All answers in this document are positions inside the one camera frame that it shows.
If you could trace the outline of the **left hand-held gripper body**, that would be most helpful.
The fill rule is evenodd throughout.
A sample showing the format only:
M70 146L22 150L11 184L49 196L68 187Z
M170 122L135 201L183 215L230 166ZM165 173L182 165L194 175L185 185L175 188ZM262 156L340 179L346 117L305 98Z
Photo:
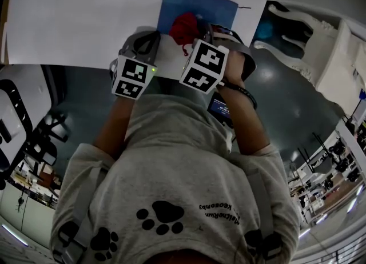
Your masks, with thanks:
M112 78L112 94L139 99L157 72L157 66L119 55L111 62L109 72Z

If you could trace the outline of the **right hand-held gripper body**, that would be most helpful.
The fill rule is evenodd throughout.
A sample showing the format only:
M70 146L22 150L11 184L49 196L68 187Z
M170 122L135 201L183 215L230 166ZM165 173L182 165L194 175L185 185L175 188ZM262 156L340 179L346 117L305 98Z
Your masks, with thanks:
M246 80L255 70L256 63L249 47L233 30L212 24L213 44L195 39L180 78L180 84L201 93L208 94L224 78L226 62L230 51L242 52L245 56L242 80Z

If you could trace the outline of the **red cloth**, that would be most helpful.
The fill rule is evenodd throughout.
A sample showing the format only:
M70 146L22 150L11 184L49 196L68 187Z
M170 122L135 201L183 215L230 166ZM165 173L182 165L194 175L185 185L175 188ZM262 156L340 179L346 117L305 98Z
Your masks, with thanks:
M192 45L195 39L201 37L201 33L197 27L196 16L191 12L178 16L171 26L169 35L174 39L176 44L182 47L184 56L187 57L189 54L185 46Z

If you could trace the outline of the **blue mat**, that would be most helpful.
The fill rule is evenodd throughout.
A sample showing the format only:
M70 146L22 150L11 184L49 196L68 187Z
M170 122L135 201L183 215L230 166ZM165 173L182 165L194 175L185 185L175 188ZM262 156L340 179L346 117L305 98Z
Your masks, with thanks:
M238 4L230 0L162 0L157 30L168 34L173 21L184 13L193 13L209 23L230 29L237 8Z

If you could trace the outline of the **person's left forearm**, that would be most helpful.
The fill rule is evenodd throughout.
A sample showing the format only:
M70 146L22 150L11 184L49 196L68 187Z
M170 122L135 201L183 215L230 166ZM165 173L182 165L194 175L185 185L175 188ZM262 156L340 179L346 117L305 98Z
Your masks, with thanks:
M125 137L135 100L117 97L93 146L117 160L125 148Z

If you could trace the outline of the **person's right forearm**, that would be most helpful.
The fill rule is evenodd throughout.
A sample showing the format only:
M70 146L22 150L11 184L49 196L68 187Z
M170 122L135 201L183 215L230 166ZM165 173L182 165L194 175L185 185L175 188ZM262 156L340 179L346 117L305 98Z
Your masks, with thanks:
M218 92L229 110L240 153L252 155L268 146L269 138L249 97L222 86Z

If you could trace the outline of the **person's right hand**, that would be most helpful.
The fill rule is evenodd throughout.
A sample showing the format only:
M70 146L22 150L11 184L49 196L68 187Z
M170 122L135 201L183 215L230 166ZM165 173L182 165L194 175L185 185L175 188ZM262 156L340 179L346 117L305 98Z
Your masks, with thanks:
M244 71L245 56L239 51L230 51L226 62L224 77L235 85L244 87L242 73Z

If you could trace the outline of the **black chest device with screen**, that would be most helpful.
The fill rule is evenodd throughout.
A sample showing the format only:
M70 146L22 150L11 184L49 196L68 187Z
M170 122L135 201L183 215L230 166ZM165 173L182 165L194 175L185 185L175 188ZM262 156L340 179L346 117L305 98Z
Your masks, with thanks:
M215 91L213 93L207 111L214 116L220 124L227 125L231 129L233 128L229 110L219 92Z

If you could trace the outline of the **teal object on floor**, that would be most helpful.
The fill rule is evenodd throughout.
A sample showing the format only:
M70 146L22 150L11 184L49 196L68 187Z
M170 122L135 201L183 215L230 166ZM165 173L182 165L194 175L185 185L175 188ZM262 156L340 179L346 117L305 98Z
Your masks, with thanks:
M273 37L273 23L269 20L260 21L256 32L255 39L268 39Z

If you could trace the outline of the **white desk with drawers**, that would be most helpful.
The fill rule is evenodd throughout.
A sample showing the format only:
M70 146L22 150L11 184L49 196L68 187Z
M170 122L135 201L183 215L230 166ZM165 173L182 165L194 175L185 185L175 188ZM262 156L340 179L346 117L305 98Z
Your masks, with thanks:
M265 0L231 0L233 30L250 45ZM10 0L9 63L108 69L127 37L156 27L162 0Z

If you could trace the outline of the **grey paw-print sweatshirt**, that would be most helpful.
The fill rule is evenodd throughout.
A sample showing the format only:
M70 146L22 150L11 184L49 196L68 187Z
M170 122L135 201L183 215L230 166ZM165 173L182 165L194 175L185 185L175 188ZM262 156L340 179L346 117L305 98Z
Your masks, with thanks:
M58 264L288 264L299 220L279 152L233 153L204 108L171 95L134 105L115 160L82 143L67 166L50 250Z

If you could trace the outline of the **black chair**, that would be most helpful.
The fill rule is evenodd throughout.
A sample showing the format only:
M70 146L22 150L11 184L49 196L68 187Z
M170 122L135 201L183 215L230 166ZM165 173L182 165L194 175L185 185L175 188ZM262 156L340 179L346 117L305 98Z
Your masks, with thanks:
M32 132L30 139L25 143L23 151L25 156L31 158L35 163L45 163L53 166L57 160L58 152L51 138L63 143L68 140L67 130L64 127L65 121L66 116L59 113L51 113L44 117ZM53 131L57 126L61 126L65 130L63 136Z

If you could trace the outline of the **white black-trimmed appliance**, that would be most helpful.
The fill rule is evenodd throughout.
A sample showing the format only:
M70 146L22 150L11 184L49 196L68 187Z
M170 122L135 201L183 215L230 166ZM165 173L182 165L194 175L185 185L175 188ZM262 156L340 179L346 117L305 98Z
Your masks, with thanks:
M0 69L0 172L9 169L52 101L40 65Z

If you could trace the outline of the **wooden box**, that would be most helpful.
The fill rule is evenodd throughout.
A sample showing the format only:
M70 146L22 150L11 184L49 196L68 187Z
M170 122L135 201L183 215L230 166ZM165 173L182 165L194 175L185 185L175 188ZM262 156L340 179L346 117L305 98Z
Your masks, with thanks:
M0 0L0 66L9 64L7 52L7 16L10 0Z

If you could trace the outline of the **white ornate dressing table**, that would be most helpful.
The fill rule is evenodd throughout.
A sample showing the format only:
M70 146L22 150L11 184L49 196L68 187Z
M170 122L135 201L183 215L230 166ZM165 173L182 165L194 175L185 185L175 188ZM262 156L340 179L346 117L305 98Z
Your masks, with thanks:
M307 42L282 37L303 50L302 58L290 57L263 41L255 41L254 47L271 52L282 64L299 72L327 100L338 104L346 115L352 115L360 93L366 93L366 41L352 34L343 19L334 28L304 12L281 11L273 4L268 10L282 19L304 23L312 34Z

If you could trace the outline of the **cluttered white shelving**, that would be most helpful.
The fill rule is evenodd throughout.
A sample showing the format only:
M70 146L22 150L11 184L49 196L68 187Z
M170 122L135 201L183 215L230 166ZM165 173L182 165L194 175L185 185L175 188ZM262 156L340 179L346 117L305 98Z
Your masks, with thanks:
M310 155L306 148L297 152L302 166L289 165L288 187L296 205L300 231L324 222L347 203L353 208L366 189L366 175L344 138L333 132L327 141L312 133L319 149Z

